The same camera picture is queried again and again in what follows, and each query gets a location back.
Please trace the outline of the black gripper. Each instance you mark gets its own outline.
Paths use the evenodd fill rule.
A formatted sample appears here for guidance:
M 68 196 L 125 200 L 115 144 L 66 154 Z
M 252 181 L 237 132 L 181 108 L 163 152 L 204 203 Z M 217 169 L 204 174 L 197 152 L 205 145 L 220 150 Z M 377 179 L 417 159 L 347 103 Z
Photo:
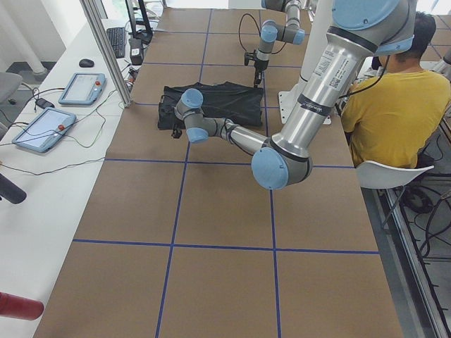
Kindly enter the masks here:
M 264 71 L 268 67 L 269 60 L 254 59 L 254 88 L 257 88 L 261 84 L 261 79 Z
M 171 133 L 172 138 L 180 138 L 183 134 L 183 122 L 181 120 L 175 120 L 173 123 L 173 130 Z

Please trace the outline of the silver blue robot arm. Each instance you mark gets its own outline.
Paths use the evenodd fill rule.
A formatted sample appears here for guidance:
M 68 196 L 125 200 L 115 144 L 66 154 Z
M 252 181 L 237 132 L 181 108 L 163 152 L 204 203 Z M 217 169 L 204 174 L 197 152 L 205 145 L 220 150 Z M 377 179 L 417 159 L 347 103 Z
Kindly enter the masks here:
M 415 1 L 319 1 L 309 44 L 322 47 L 316 67 L 289 93 L 293 105 L 282 130 L 265 137 L 228 118 L 207 118 L 203 96 L 186 90 L 174 108 L 191 143 L 220 137 L 252 155 L 254 179 L 266 189 L 305 180 L 313 167 L 308 147 L 366 58 L 408 50 Z
M 305 31 L 300 27 L 300 13 L 305 1 L 261 1 L 261 7 L 286 14 L 286 24 L 279 25 L 274 20 L 266 20 L 261 26 L 258 47 L 245 56 L 245 64 L 254 61 L 254 87 L 261 83 L 262 74 L 268 67 L 270 55 L 276 41 L 300 45 Z

